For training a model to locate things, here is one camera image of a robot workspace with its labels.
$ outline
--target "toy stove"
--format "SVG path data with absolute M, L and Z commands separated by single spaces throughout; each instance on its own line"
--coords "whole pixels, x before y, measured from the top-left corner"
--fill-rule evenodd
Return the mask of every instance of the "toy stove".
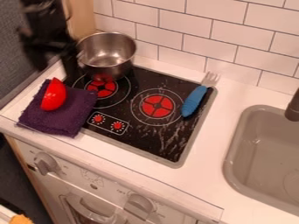
M 86 134 L 170 167 L 183 164 L 216 95 L 209 88 L 197 111 L 183 118 L 184 99 L 198 85 L 140 67 L 118 81 L 82 75 L 72 84 L 98 92 Z

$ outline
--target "sink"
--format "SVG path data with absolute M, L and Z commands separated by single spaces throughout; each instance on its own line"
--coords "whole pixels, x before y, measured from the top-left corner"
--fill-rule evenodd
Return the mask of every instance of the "sink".
M 279 108 L 247 108 L 223 172 L 237 192 L 299 216 L 299 122 L 289 121 Z

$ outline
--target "purple cloth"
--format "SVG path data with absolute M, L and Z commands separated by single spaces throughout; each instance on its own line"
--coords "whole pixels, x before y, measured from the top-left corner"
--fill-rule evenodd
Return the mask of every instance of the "purple cloth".
M 40 108 L 50 80 L 45 80 L 38 93 L 18 119 L 18 125 L 48 134 L 75 137 L 97 101 L 95 91 L 66 87 L 66 101 L 58 109 Z

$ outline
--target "pot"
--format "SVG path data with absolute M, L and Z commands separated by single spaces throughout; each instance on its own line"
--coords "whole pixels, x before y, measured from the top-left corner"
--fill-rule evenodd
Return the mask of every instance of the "pot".
M 119 80 L 133 66 L 136 42 L 119 32 L 99 32 L 78 45 L 80 66 L 93 80 Z

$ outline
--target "red toy fruit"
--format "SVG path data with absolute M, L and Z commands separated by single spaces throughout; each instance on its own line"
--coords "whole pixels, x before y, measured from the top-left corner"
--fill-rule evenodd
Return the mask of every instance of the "red toy fruit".
M 40 105 L 43 110 L 55 110 L 63 105 L 66 100 L 66 86 L 53 78 L 45 91 L 44 99 Z

